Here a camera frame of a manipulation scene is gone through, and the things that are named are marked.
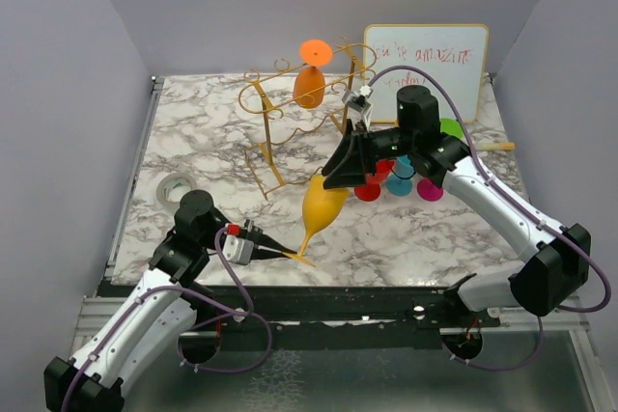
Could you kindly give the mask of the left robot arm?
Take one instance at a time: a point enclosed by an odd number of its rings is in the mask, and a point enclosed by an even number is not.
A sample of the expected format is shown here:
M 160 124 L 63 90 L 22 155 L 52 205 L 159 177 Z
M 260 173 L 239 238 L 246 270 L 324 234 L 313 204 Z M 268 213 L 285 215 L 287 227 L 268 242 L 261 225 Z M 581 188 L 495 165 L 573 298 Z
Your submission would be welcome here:
M 69 360 L 56 357 L 43 372 L 50 411 L 120 411 L 133 381 L 183 332 L 219 328 L 222 319 L 255 314 L 214 300 L 196 281 L 212 255 L 224 267 L 288 258 L 293 250 L 251 221 L 238 225 L 219 211 L 210 193 L 191 190 L 174 213 L 174 226 L 155 248 L 147 270 L 121 308 Z

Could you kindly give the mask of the teal wine glass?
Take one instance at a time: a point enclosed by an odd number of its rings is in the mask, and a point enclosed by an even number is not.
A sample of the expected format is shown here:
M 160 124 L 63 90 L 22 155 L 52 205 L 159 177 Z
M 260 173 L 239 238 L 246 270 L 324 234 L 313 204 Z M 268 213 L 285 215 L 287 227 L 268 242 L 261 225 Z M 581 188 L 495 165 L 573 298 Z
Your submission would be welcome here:
M 407 196 L 413 187 L 412 178 L 416 174 L 406 155 L 398 157 L 391 168 L 391 173 L 385 182 L 387 190 L 397 197 Z

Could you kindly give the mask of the red wine glass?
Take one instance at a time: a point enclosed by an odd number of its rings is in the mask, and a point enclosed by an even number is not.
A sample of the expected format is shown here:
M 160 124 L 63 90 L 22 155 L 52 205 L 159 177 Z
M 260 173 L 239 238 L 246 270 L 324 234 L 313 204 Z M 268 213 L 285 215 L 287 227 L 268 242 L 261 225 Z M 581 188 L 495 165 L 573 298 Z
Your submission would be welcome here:
M 382 160 L 377 163 L 376 172 L 366 175 L 366 183 L 354 188 L 354 195 L 363 202 L 376 200 L 380 193 L 380 185 L 390 176 L 393 160 Z

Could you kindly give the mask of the green wine glass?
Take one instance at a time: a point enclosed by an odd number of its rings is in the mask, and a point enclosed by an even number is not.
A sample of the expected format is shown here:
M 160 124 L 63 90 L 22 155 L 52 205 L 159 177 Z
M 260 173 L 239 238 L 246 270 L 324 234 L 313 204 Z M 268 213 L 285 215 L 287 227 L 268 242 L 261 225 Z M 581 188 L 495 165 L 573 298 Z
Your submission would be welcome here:
M 453 119 L 442 118 L 440 121 L 440 131 L 457 139 L 462 139 L 464 132 L 460 123 Z

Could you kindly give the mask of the orange wine glass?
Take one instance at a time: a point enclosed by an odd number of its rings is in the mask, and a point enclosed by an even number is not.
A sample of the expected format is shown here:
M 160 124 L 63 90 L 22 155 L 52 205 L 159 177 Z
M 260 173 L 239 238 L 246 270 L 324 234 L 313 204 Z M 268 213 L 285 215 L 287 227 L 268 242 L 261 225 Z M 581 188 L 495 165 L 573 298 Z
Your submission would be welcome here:
M 330 45 L 322 40 L 305 41 L 299 48 L 303 68 L 295 79 L 294 102 L 304 109 L 314 109 L 323 102 L 325 78 L 322 68 L 333 58 Z

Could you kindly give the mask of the amber wine glass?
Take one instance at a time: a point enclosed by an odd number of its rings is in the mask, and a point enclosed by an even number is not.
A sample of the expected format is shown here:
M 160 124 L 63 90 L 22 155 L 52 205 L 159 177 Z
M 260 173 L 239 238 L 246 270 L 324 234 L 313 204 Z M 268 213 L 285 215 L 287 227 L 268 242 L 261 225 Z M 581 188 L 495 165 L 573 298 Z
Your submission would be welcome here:
M 313 266 L 303 257 L 314 235 L 330 226 L 341 213 L 350 195 L 348 188 L 325 189 L 325 177 L 312 176 L 302 203 L 304 238 L 298 252 L 284 252 L 283 256 Z

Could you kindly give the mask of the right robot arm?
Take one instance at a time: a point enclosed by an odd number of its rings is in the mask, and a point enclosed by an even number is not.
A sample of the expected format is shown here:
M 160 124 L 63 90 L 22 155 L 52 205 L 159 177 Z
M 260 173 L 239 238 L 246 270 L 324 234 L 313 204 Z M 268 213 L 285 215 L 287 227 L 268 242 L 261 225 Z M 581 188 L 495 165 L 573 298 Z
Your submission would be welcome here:
M 372 131 L 347 123 L 344 136 L 322 169 L 323 188 L 359 187 L 380 161 L 406 157 L 414 171 L 463 201 L 511 246 L 522 264 L 514 270 L 472 274 L 445 292 L 445 318 L 465 326 L 478 312 L 522 307 L 546 316 L 588 279 L 591 235 L 547 217 L 517 196 L 477 162 L 461 139 L 440 129 L 438 101 L 426 87 L 405 86 L 397 94 L 394 128 Z

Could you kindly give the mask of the magenta wine glass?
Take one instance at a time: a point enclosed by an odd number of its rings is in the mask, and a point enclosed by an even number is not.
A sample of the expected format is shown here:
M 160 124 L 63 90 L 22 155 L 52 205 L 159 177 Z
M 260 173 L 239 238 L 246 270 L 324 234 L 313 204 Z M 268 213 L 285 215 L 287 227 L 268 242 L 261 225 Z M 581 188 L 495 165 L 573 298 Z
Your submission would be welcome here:
M 416 186 L 419 197 L 427 202 L 437 202 L 443 196 L 443 189 L 435 186 L 429 179 L 421 179 Z

